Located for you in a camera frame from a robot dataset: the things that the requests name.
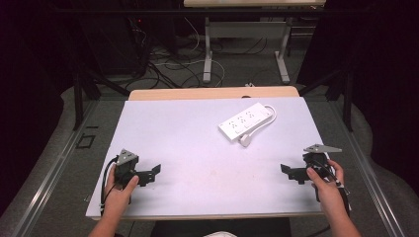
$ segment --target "gray carpet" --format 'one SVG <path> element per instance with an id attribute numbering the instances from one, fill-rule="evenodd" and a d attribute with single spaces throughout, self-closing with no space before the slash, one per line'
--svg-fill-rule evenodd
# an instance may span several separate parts
<path id="1" fill-rule="evenodd" d="M 256 39 L 229 39 L 222 41 L 222 51 L 242 52 L 251 47 Z M 296 78 L 299 66 L 304 56 L 304 47 L 307 40 L 294 40 L 291 57 L 286 57 L 292 84 Z M 214 64 L 212 71 L 217 75 L 225 74 L 222 85 L 224 87 L 244 86 L 252 82 L 256 86 L 283 85 L 278 78 L 279 72 L 272 53 L 275 48 L 274 41 L 268 41 L 266 49 L 258 54 L 246 55 L 221 55 L 215 54 L 213 60 L 221 65 Z M 155 63 L 164 62 L 165 59 L 155 60 Z M 169 70 L 162 66 L 162 72 L 179 83 L 191 77 L 191 71 L 202 72 L 202 64 L 192 64 L 189 70 Z M 218 81 L 213 81 L 207 86 L 213 87 Z M 187 86 L 197 85 L 196 79 L 188 80 Z M 151 80 L 132 83 L 128 86 L 132 89 L 147 88 L 153 84 Z M 99 102 L 85 102 L 85 108 L 89 113 L 83 126 L 72 133 L 74 123 L 74 104 L 71 89 L 63 93 L 65 101 L 64 113 L 60 123 L 51 137 L 42 157 L 34 168 L 30 177 L 21 188 L 20 192 L 10 204 L 9 208 L 0 219 L 1 236 L 12 236 L 19 232 L 22 227 L 22 217 L 25 217 L 31 201 L 42 186 L 45 176 L 51 168 L 60 160 L 68 157 L 62 166 L 62 172 L 58 173 L 56 183 L 51 184 L 52 193 L 46 197 L 44 205 L 40 207 L 37 215 L 31 215 L 32 225 L 24 232 L 27 236 L 86 236 L 93 228 L 95 221 L 85 217 L 88 202 L 85 200 L 93 192 L 101 170 L 103 159 L 108 151 L 114 130 L 116 128 L 124 100 L 119 95 L 106 87 L 100 87 L 104 96 Z M 372 198 L 371 190 L 366 186 L 366 181 L 360 172 L 359 162 L 354 147 L 348 140 L 341 121 L 336 117 L 335 107 L 341 107 L 339 102 L 326 102 L 324 88 L 314 90 L 306 97 L 307 104 L 312 112 L 319 133 L 325 144 L 340 147 L 344 150 L 341 154 L 334 154 L 333 159 L 341 163 L 346 171 L 346 186 L 351 191 L 350 202 L 352 219 L 364 234 L 364 236 L 391 236 L 382 221 L 376 201 Z M 353 109 L 354 135 L 365 158 L 374 168 L 378 184 L 385 193 L 386 200 L 393 211 L 395 219 L 401 225 L 405 236 L 415 236 L 419 233 L 419 200 L 411 189 L 399 178 L 390 172 L 374 164 L 369 158 L 373 136 L 362 114 Z M 90 148 L 77 148 L 89 143 L 88 139 L 94 136 Z M 149 236 L 154 222 L 135 222 L 130 236 Z M 132 226 L 132 221 L 122 221 L 119 233 L 127 236 Z M 323 216 L 292 217 L 291 228 L 293 236 L 307 236 L 327 226 Z M 331 236 L 330 231 L 319 236 Z"/>

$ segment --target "human hand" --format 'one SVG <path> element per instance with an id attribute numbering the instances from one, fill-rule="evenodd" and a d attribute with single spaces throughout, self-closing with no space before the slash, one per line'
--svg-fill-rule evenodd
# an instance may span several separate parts
<path id="1" fill-rule="evenodd" d="M 108 196 L 105 201 L 103 217 L 111 217 L 119 220 L 124 214 L 124 211 L 126 211 L 130 195 L 138 185 L 138 176 L 132 177 L 126 185 L 126 188 L 123 189 L 121 186 L 115 184 L 115 168 L 116 165 L 113 165 L 105 186 L 105 195 Z"/>
<path id="2" fill-rule="evenodd" d="M 335 161 L 328 160 L 336 171 L 336 178 L 340 183 L 344 184 L 343 168 Z M 312 169 L 307 169 L 307 175 L 318 189 L 318 197 L 320 199 L 321 209 L 326 217 L 329 219 L 332 216 L 346 214 L 345 205 L 342 197 L 337 189 L 336 182 L 329 178 L 327 180 L 321 179 L 318 174 Z"/>

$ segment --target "white tabletop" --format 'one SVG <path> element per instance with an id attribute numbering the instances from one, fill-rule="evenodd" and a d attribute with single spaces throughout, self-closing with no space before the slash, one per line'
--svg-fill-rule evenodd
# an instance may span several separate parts
<path id="1" fill-rule="evenodd" d="M 326 0 L 185 0 L 186 7 L 320 6 Z"/>
<path id="2" fill-rule="evenodd" d="M 218 124 L 258 102 L 274 107 L 277 119 L 247 148 L 228 141 Z M 302 149 L 315 143 L 322 141 L 303 98 L 127 101 L 104 167 L 123 148 L 139 156 L 136 171 L 161 164 L 154 183 L 134 190 L 124 218 L 318 214 L 309 182 L 298 185 L 281 172 L 281 164 L 304 167 Z M 100 217 L 101 181 L 88 217 Z"/>

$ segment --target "white cable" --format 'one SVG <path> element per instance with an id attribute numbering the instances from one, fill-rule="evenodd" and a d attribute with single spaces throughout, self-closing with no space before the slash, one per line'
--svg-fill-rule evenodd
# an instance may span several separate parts
<path id="1" fill-rule="evenodd" d="M 259 130 L 261 127 L 264 127 L 266 125 L 268 125 L 269 123 L 272 123 L 276 118 L 277 118 L 277 112 L 275 111 L 275 109 L 272 106 L 269 105 L 265 105 L 265 108 L 269 108 L 274 112 L 274 115 L 272 117 L 271 120 L 269 120 L 268 122 L 256 127 L 256 129 L 254 129 L 252 132 L 250 132 L 249 134 L 243 134 L 240 139 L 238 140 L 238 142 L 244 146 L 247 147 L 248 145 L 250 145 L 250 142 L 252 141 L 252 135 L 253 133 L 255 133 L 255 131 Z"/>
<path id="2" fill-rule="evenodd" d="M 255 133 L 255 131 L 259 130 L 261 127 L 264 127 L 264 126 L 272 123 L 277 118 L 277 111 L 275 111 L 275 109 L 272 106 L 265 105 L 265 108 L 271 109 L 274 112 L 274 116 L 272 117 L 271 120 L 269 120 L 268 122 L 258 126 L 256 129 L 254 129 L 252 132 L 250 132 L 249 136 L 251 136 L 253 133 Z"/>
<path id="3" fill-rule="evenodd" d="M 185 20 L 189 23 L 191 28 L 194 30 L 195 35 L 197 36 L 197 45 L 194 48 L 191 49 L 191 51 L 194 51 L 200 45 L 200 34 L 198 34 L 197 29 L 195 29 L 195 27 L 192 25 L 192 23 L 187 18 L 185 18 Z"/>

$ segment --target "power outlet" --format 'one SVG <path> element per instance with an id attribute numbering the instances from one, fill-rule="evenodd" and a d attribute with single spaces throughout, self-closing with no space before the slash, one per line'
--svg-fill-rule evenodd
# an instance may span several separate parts
<path id="1" fill-rule="evenodd" d="M 253 129 L 265 123 L 272 115 L 271 111 L 260 103 L 256 103 L 236 116 L 222 122 L 218 128 L 230 141 L 233 141 L 243 134 L 250 133 Z"/>

